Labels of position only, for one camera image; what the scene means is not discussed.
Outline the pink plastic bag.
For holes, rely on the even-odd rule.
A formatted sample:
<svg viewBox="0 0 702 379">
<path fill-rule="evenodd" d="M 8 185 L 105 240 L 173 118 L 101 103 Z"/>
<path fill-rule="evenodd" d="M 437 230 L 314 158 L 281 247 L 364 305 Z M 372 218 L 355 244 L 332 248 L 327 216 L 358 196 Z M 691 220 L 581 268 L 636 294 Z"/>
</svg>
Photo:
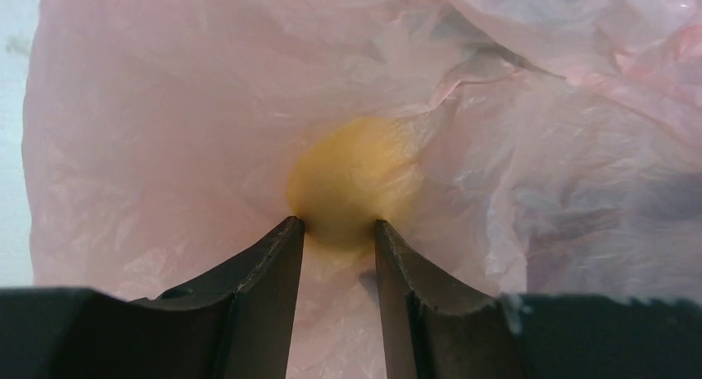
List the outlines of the pink plastic bag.
<svg viewBox="0 0 702 379">
<path fill-rule="evenodd" d="M 701 0 L 41 0 L 34 283 L 156 296 L 405 135 L 401 234 L 488 294 L 701 298 Z"/>
</svg>

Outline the yellow fake fruit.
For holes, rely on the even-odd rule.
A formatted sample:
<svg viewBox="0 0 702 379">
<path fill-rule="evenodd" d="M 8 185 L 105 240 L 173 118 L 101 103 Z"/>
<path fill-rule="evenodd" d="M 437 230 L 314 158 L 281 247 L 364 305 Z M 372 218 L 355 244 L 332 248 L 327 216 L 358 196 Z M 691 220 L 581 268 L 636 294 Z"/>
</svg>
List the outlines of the yellow fake fruit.
<svg viewBox="0 0 702 379">
<path fill-rule="evenodd" d="M 420 190 L 421 134 L 390 118 L 358 118 L 320 138 L 295 162 L 286 198 L 312 242 L 362 250 L 375 223 L 403 220 Z"/>
</svg>

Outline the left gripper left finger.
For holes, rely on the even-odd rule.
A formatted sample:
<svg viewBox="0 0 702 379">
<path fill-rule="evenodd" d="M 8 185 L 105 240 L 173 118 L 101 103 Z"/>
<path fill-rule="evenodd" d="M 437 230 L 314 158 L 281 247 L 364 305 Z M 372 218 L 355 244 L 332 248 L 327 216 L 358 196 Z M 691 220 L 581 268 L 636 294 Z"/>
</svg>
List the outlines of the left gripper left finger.
<svg viewBox="0 0 702 379">
<path fill-rule="evenodd" d="M 234 257 L 125 301 L 90 288 L 1 292 L 4 378 L 283 378 L 304 224 L 284 219 Z"/>
</svg>

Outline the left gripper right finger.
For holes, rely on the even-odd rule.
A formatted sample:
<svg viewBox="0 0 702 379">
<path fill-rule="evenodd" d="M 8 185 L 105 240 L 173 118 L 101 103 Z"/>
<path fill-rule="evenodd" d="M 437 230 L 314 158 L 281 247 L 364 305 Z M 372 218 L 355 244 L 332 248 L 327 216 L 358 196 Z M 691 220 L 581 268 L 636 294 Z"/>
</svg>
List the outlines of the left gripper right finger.
<svg viewBox="0 0 702 379">
<path fill-rule="evenodd" d="M 698 378 L 701 308 L 681 298 L 491 296 L 384 220 L 375 265 L 390 378 Z"/>
</svg>

